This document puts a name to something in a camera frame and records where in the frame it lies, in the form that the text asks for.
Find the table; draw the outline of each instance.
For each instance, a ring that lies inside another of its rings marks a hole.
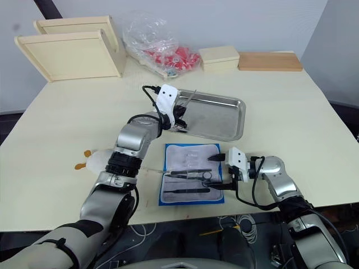
[[[244,133],[219,142],[251,155],[275,155],[314,206],[358,202],[359,145],[305,72],[227,71],[200,68],[169,84],[242,99]],[[49,230],[75,222],[96,175],[75,170],[85,150],[112,148],[129,117],[152,110],[142,85],[162,85],[158,76],[128,59],[123,78],[90,78],[47,84],[0,147],[0,231]],[[164,131],[142,165],[163,167],[165,143],[218,141]],[[158,206],[161,175],[141,170],[140,205],[130,224],[259,212],[225,191],[221,205]],[[251,183],[240,184],[251,200]],[[272,202],[260,180],[256,196]]]

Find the black strap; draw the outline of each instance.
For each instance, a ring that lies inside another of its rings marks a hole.
[[[65,246],[66,239],[60,238],[58,240],[53,239],[47,239],[45,241],[42,241],[38,245],[41,245],[42,243],[53,243],[56,245],[56,247],[62,251],[64,251],[68,257],[71,259],[73,266],[71,269],[80,269],[79,260],[77,259],[76,255],[70,250],[67,246]]]

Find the clear plastic bag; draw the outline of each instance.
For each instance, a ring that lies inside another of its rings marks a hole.
[[[130,12],[123,20],[123,41],[129,55],[164,79],[196,68],[200,56],[179,46],[167,22],[145,12]]]

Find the stainless steel tray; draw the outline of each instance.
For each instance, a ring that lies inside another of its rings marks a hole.
[[[185,103],[192,93],[179,90],[176,104]],[[245,114],[246,105],[240,99],[196,92],[182,118],[187,128],[171,131],[232,142],[243,135]]]

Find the white wall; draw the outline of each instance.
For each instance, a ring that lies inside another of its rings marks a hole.
[[[195,49],[294,50],[302,56],[327,0],[53,0],[63,17],[151,12]]]
[[[33,20],[43,18],[32,0],[0,0],[0,113],[25,110],[46,83],[14,43],[37,34]]]
[[[329,100],[359,107],[359,1],[329,0],[302,63]]]
[[[13,43],[35,34],[42,18],[32,0],[1,0],[0,113],[24,110],[45,80]],[[141,9],[168,21],[180,42],[194,49],[234,45],[238,50],[294,50],[302,56],[327,0],[53,0],[63,17],[121,15]]]

